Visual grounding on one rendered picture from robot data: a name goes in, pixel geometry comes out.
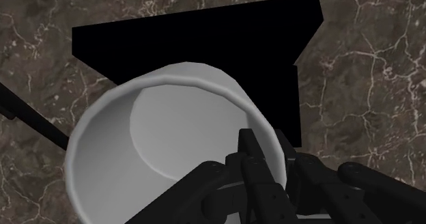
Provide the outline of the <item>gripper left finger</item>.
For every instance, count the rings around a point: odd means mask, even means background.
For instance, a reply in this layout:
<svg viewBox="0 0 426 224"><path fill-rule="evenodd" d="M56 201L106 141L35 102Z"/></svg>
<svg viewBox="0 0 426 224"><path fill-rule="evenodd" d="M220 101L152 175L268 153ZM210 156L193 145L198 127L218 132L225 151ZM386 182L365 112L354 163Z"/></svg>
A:
<svg viewBox="0 0 426 224"><path fill-rule="evenodd" d="M235 213L237 224L300 224L249 128L225 163L201 163L125 224L231 224Z"/></svg>

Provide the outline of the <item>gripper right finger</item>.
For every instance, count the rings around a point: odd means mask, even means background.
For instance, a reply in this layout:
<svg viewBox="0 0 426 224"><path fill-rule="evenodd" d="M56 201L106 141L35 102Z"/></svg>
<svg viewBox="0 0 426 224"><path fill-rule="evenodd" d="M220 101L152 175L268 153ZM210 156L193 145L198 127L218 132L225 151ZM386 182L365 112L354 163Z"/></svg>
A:
<svg viewBox="0 0 426 224"><path fill-rule="evenodd" d="M426 192L355 162L336 171L297 152L276 131L285 154L285 190L302 224L426 224Z"/></svg>

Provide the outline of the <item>black thin bar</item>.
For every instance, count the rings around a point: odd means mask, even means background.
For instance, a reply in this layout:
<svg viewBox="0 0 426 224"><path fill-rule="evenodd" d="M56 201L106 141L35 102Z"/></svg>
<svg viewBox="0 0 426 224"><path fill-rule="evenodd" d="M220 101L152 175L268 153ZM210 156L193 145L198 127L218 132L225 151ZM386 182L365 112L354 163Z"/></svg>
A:
<svg viewBox="0 0 426 224"><path fill-rule="evenodd" d="M0 83L0 114L9 120L17 117L61 149L67 150L69 137L2 83Z"/></svg>

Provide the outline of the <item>white cup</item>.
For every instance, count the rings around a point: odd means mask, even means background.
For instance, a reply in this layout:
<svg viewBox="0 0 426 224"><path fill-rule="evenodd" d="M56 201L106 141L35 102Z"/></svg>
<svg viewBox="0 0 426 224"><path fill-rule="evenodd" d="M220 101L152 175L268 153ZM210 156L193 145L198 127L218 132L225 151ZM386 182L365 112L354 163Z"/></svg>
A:
<svg viewBox="0 0 426 224"><path fill-rule="evenodd" d="M221 162L251 128L276 182L285 155L270 123L218 68L170 64L105 92L66 150L66 189L82 224L124 224L206 160Z"/></svg>

